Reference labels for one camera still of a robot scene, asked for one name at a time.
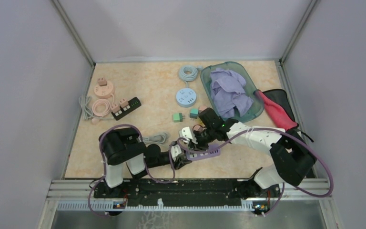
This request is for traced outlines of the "brown pink USB charger plug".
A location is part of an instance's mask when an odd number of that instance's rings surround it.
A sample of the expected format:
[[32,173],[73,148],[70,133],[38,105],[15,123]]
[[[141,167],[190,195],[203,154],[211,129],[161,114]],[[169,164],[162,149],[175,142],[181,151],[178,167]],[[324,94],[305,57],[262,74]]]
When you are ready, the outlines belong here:
[[200,106],[199,108],[198,108],[198,110],[199,110],[199,112],[202,112],[202,111],[204,111],[205,109],[207,109],[208,107],[207,106],[205,106],[205,105],[202,105],[202,106]]

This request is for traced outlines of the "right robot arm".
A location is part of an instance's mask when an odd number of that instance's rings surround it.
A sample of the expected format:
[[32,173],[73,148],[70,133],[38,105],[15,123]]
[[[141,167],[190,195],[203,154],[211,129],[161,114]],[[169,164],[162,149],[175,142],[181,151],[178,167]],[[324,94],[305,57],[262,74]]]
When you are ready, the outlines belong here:
[[247,126],[236,119],[222,119],[212,108],[200,112],[199,118],[203,127],[193,127],[187,136],[190,149],[206,150],[211,142],[218,140],[247,146],[272,158],[272,165],[261,168],[251,177],[249,190],[256,197],[279,183],[298,186],[316,162],[316,157],[294,129]]

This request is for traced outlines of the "purple power strip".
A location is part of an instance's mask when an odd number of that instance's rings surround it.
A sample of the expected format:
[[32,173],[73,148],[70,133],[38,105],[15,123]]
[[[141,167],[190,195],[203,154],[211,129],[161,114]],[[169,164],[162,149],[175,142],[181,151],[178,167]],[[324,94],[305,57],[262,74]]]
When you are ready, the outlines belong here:
[[199,161],[204,159],[209,159],[212,157],[217,157],[221,154],[221,149],[218,148],[218,145],[212,144],[209,145],[208,153],[189,153],[185,152],[186,158],[189,161]]

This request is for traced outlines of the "blue round power socket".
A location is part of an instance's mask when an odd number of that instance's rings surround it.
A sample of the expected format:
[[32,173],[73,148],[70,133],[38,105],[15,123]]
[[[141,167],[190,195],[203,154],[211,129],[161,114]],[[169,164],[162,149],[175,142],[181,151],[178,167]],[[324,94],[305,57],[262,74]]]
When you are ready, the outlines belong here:
[[197,101],[197,93],[191,88],[182,88],[176,93],[176,101],[181,107],[192,107]]

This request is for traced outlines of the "green plug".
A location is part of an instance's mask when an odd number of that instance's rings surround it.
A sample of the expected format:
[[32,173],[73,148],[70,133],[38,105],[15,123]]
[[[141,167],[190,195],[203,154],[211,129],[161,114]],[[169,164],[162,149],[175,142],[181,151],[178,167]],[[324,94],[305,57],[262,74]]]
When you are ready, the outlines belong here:
[[172,115],[172,120],[174,123],[180,123],[184,120],[185,116],[182,113],[174,113]]

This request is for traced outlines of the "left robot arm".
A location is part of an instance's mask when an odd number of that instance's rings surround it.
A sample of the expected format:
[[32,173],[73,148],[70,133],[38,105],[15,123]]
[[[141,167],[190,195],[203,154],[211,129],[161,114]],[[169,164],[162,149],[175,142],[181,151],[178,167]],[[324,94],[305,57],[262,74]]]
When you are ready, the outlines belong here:
[[191,163],[177,144],[171,150],[161,151],[160,145],[167,142],[169,134],[161,132],[142,137],[140,132],[126,125],[106,131],[99,136],[99,150],[104,164],[105,191],[111,197],[119,197],[124,191],[123,166],[133,178],[146,176],[147,169],[171,165],[173,171]]

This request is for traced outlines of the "black power strip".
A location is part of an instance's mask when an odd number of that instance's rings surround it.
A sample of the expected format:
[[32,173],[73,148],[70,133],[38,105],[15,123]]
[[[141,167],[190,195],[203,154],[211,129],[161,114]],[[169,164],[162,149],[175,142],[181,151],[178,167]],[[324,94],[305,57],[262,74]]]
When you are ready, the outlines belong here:
[[134,97],[130,100],[128,100],[129,105],[126,108],[121,108],[121,110],[117,113],[112,113],[112,116],[115,120],[120,120],[123,117],[127,116],[128,114],[130,114],[131,112],[133,112],[134,110],[136,110],[138,107],[140,107],[141,101],[137,98]]

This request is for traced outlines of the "teal USB charger plug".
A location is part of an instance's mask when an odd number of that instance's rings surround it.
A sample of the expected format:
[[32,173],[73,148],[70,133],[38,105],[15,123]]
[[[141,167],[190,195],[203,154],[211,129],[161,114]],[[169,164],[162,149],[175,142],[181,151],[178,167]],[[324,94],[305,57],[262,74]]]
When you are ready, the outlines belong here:
[[198,108],[192,108],[192,109],[190,109],[189,117],[191,119],[197,119],[198,118],[198,115],[199,115],[199,109]]

